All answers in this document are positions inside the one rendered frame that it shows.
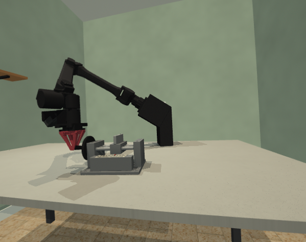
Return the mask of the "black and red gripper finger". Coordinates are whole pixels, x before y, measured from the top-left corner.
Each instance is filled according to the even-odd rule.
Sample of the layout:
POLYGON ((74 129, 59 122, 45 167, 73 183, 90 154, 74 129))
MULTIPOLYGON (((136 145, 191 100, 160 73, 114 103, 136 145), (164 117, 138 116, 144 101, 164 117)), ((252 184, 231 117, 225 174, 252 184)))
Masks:
POLYGON ((66 144, 69 147, 69 149, 71 151, 73 151, 75 149, 75 146, 76 146, 76 142, 77 142, 77 139, 78 139, 79 131, 59 131, 59 134, 61 135, 61 137, 66 142, 66 144), (69 142, 69 139, 68 139, 67 135, 73 135, 73 144, 72 144, 72 146, 71 146, 71 144, 69 142))
MULTIPOLYGON (((81 141, 81 139, 82 139, 82 137, 83 137, 83 135, 85 133, 85 130, 77 130, 77 131, 80 131, 80 132, 79 132, 79 137, 78 137, 76 146, 79 145, 79 143, 80 143, 80 141, 81 141)), ((71 145, 72 145, 73 144, 73 135, 68 135, 68 137, 69 137, 69 140, 70 140, 71 145)))

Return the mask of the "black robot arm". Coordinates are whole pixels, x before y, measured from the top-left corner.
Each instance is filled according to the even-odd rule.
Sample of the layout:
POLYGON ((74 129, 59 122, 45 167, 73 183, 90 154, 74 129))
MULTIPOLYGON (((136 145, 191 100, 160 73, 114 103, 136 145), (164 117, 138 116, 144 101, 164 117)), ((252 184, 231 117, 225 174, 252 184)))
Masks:
MULTIPOLYGON (((65 59, 62 71, 54 90, 38 89, 37 105, 44 109, 80 109, 80 96, 74 94, 73 75, 84 77, 116 96, 116 100, 128 106, 130 103, 138 109, 138 113, 147 100, 135 95, 135 92, 125 86, 117 87, 99 76, 88 71, 83 64, 74 59, 65 59), (121 92, 122 95, 120 96, 121 92), (59 92, 59 93, 58 93, 59 92), (70 93, 70 94, 69 94, 70 93)), ((47 127, 54 124, 66 124, 66 110, 42 111, 42 121, 47 127)))

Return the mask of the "grey bench vise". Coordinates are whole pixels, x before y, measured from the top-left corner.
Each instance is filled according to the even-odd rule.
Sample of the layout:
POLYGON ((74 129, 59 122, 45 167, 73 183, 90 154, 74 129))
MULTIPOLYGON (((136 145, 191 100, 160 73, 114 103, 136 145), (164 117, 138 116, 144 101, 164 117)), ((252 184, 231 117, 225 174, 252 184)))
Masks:
POLYGON ((74 150, 82 150, 82 156, 87 160, 88 168, 80 175, 139 175, 146 162, 144 139, 127 144, 123 134, 113 136, 110 145, 104 145, 104 140, 95 141, 92 136, 87 136, 74 150), (116 155, 126 150, 134 150, 134 156, 116 155), (115 155, 105 155, 105 151, 115 155))

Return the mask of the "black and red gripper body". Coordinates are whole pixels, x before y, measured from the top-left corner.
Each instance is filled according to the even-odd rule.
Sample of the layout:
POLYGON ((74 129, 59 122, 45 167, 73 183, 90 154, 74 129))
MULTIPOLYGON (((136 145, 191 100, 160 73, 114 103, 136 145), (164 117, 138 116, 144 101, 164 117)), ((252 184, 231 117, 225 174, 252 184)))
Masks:
POLYGON ((59 131, 85 130, 82 125, 87 126, 87 123, 81 123, 80 109, 63 110, 66 110, 66 124, 55 124, 55 128, 62 128, 59 131))

